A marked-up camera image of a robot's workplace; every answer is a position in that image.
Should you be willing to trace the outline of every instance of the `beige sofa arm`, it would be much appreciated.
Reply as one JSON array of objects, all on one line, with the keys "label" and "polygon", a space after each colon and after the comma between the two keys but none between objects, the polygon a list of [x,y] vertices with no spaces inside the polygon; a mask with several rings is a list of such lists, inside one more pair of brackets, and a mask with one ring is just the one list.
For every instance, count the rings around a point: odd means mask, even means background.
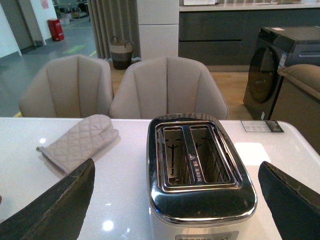
[{"label": "beige sofa arm", "polygon": [[281,67],[278,74],[320,100],[320,66],[297,64]]}]

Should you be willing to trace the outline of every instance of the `storage basket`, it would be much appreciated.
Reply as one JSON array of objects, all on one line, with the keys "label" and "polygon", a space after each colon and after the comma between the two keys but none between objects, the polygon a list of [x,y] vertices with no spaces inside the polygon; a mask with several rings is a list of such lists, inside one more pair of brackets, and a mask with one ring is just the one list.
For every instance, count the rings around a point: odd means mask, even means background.
[{"label": "storage basket", "polygon": [[131,41],[119,40],[116,36],[113,36],[109,48],[115,69],[123,70],[130,66],[133,53]]}]

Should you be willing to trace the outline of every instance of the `oven mitt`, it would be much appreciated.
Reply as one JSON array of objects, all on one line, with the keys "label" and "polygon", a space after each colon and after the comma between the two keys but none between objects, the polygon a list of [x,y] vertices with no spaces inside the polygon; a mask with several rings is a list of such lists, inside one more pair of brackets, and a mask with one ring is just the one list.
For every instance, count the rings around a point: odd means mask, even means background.
[{"label": "oven mitt", "polygon": [[38,146],[36,150],[68,174],[118,135],[108,116],[95,114],[78,122],[50,146]]}]

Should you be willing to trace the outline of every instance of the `yellow floor marking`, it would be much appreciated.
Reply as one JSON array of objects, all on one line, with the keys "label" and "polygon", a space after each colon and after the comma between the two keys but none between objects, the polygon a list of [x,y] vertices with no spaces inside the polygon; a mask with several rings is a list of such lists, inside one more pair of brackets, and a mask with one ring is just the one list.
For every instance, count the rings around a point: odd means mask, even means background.
[{"label": "yellow floor marking", "polygon": [[13,116],[14,118],[19,118],[19,117],[22,117],[22,114],[21,112],[18,112],[16,115]]},{"label": "yellow floor marking", "polygon": [[92,57],[93,55],[95,55],[97,53],[97,51],[94,51],[93,53],[91,53],[90,55],[89,55],[89,57]]}]

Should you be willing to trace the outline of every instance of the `beige upholstered chair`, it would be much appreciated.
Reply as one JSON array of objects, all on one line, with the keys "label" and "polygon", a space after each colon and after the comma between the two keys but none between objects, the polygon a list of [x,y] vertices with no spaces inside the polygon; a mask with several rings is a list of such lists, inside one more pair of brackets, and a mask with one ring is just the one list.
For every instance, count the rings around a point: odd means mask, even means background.
[{"label": "beige upholstered chair", "polygon": [[54,59],[40,69],[19,100],[19,108],[23,117],[109,116],[113,98],[109,63],[72,55]]},{"label": "beige upholstered chair", "polygon": [[320,154],[320,66],[283,66],[278,74],[283,82],[271,119],[295,126]]},{"label": "beige upholstered chair", "polygon": [[131,65],[111,104],[115,119],[153,119],[166,114],[203,113],[226,119],[227,104],[202,63],[160,57]]}]

